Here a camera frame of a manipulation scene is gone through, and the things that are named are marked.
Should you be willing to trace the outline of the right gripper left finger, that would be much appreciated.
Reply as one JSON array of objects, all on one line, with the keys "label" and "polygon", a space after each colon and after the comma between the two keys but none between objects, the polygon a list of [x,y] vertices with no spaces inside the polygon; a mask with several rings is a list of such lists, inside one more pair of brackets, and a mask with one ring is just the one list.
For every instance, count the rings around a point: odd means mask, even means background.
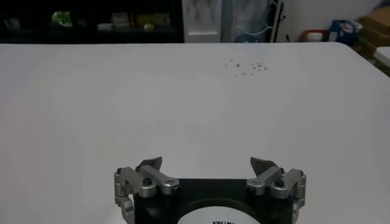
[{"label": "right gripper left finger", "polygon": [[130,195],[137,194],[142,198],[152,198],[158,192],[163,195],[176,196],[180,192],[178,179],[162,172],[162,157],[145,159],[136,168],[120,167],[114,174],[115,204],[120,207],[126,223],[135,223],[135,208]]}]

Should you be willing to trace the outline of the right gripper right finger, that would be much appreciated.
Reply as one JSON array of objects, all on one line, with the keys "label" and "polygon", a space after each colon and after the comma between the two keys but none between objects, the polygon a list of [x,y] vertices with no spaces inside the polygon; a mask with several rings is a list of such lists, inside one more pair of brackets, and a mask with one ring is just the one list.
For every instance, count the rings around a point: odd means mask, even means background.
[{"label": "right gripper right finger", "polygon": [[302,170],[284,168],[275,162],[251,157],[254,178],[246,181],[252,199],[260,198],[263,210],[273,223],[296,224],[300,209],[305,206],[307,176]]}]

